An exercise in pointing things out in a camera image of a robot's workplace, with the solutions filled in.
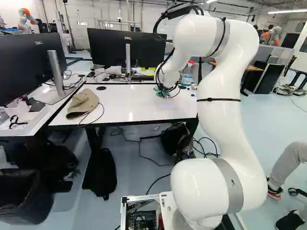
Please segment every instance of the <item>ceiling light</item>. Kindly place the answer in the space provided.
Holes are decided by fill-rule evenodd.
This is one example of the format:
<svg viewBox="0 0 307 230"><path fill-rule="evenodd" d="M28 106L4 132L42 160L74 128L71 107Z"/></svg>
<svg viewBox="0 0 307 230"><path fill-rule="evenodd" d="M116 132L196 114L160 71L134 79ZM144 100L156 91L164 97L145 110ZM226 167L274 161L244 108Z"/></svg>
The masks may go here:
<svg viewBox="0 0 307 230"><path fill-rule="evenodd" d="M284 11L270 11L270 12L268 12L268 14L276 14L276 13L303 13L303 12L307 12L307 9L284 10Z"/></svg>
<svg viewBox="0 0 307 230"><path fill-rule="evenodd" d="M214 2L214 1L218 1L218 0L208 0L208 1L206 1L206 3L210 4L211 2Z"/></svg>

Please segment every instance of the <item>white robotic arm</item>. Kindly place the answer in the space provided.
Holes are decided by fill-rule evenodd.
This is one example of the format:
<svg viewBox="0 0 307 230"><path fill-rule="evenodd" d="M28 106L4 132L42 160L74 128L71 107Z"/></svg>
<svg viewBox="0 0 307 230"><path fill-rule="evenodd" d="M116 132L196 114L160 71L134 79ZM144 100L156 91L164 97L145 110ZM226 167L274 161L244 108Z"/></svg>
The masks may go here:
<svg viewBox="0 0 307 230"><path fill-rule="evenodd" d="M32 25L37 25L38 21L35 20L32 15L30 14L29 10L26 8L20 8L18 10L19 16L20 16L20 21L18 24L18 29L23 30L23 34L30 34L30 27L26 24L27 20L30 20L30 23Z"/></svg>
<svg viewBox="0 0 307 230"><path fill-rule="evenodd" d="M223 214L258 207L267 195L263 169L240 116L240 82L259 37L248 23L190 13L177 24L173 44L172 57L158 72L167 88L178 81L190 57L217 62L199 84L197 103L200 124L218 142L221 157L181 161L171 173L174 201L187 223L195 230L213 229Z"/></svg>

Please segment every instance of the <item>monitor stand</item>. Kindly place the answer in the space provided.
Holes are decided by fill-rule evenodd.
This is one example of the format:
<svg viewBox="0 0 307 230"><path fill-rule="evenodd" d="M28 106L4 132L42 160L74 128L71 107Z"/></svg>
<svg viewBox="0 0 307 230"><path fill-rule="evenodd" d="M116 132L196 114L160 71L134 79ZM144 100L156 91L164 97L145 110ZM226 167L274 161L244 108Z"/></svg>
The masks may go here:
<svg viewBox="0 0 307 230"><path fill-rule="evenodd" d="M54 91L51 88L47 88L46 90L41 91L39 95L34 96L34 99L39 102L53 105L70 95L76 88L67 90L64 89L63 77L59 66L57 52L55 50L48 50L47 53L57 90Z"/></svg>
<svg viewBox="0 0 307 230"><path fill-rule="evenodd" d="M126 44L126 78L131 80L130 44Z"/></svg>

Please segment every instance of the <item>desk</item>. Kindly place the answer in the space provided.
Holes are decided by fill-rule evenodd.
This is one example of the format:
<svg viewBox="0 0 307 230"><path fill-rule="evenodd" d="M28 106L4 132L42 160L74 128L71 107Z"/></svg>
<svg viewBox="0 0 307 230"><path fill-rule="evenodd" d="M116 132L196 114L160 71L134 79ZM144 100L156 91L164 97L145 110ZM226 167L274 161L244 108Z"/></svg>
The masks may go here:
<svg viewBox="0 0 307 230"><path fill-rule="evenodd" d="M69 79L64 80L64 85L68 85L70 83L74 83L77 82L80 78L77 77L76 75L71 76ZM40 94L42 91L45 91L49 86L43 84L41 87L38 87L36 90L34 90L32 93L29 94L29 98L30 97L34 97L35 95ZM0 136L1 140L5 140L5 139L11 139L14 137L31 137L34 136L39 130L40 128L50 119L52 119L52 116L57 112L60 111L61 107L72 97L72 94L67 96L66 98L64 98L63 100L53 104L53 105L48 105L46 104L46 107L48 109L48 112L43 116L42 119L40 119L40 121L27 133L24 135L20 135L20 136L12 136L12 135L7 135L5 133L3 133Z"/></svg>
<svg viewBox="0 0 307 230"><path fill-rule="evenodd" d="M214 61L210 61L208 62L210 65L216 66L216 62ZM257 68L255 66L252 65L248 65L246 68L246 71L263 71L263 69Z"/></svg>
<svg viewBox="0 0 307 230"><path fill-rule="evenodd" d="M98 86L105 85L106 89L98 91ZM190 91L181 90L178 96L171 99L163 99L155 95L155 84L121 83L84 84L78 92L84 89L92 90L100 99L105 108L104 115L90 124L98 127L101 124L111 126L118 125L142 125L152 123L170 123L195 119L197 115L196 97L190 95ZM63 107L57 116L50 122L49 127L76 127L81 118L66 119L67 108L71 100ZM98 106L82 124L88 124L97 119L103 112L102 106Z"/></svg>

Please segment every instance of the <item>gray floor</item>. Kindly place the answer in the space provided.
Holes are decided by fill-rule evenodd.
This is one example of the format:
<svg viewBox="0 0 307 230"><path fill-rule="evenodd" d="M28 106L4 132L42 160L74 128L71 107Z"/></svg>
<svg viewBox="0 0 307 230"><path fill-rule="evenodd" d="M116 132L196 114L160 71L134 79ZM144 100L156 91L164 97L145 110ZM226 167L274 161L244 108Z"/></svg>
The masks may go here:
<svg viewBox="0 0 307 230"><path fill-rule="evenodd" d="M307 97L282 97L278 95L250 95L242 97L242 122L245 133L258 156L265 173L271 168L283 149L296 140L306 140L307 114L292 104L291 98L307 110ZM138 140L139 136L160 133L167 125L127 126L127 139ZM157 167L150 161L138 156L136 143L125 142L123 136L110 137L112 128L106 132L103 146L110 148L114 155L118 186L108 201L95 197L90 191L81 189L81 181L89 157L89 146L86 135L78 130L68 140L69 148L80 160L82 175L76 178L72 191L68 194L57 194L56 202L47 220L38 226L11 226L0 223L1 230L113 230L120 223L120 198L126 195L143 195L150 184L159 176L170 172L171 167ZM198 127L195 138L205 136ZM212 143L203 141L206 152L214 152ZM158 140L145 140L142 143L142 154L156 159L160 163L170 162ZM0 167L8 165L0 154ZM307 167L299 167L286 181L281 201L268 198L263 206L240 213L249 230L274 230L274 223L286 215L289 210L302 208L307 200L302 197L290 197L288 187L298 187L307 191ZM151 193L169 191L169 178L160 180Z"/></svg>

